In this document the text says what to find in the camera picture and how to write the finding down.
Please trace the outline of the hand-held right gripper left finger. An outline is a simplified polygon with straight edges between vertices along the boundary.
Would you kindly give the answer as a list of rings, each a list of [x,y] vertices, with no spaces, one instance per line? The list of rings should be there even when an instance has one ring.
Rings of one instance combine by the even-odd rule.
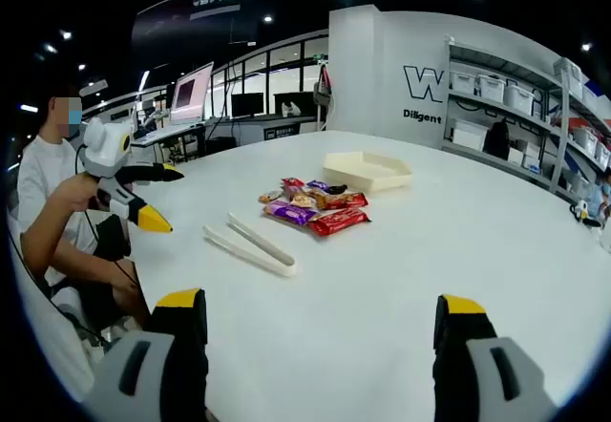
[[[166,295],[98,364],[83,411],[91,421],[204,421],[207,343],[205,291]]]

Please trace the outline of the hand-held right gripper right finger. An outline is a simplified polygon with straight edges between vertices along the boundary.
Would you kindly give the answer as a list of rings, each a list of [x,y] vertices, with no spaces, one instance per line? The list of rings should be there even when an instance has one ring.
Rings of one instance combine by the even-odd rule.
[[[477,302],[440,295],[432,347],[436,421],[549,421],[557,412],[542,369],[496,334]]]

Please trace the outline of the person's left hand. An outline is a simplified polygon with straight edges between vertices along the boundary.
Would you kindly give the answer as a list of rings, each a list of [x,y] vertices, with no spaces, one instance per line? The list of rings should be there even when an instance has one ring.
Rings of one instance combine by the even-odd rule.
[[[98,178],[88,173],[80,173],[63,180],[57,186],[55,193],[75,212],[99,210],[98,184]]]

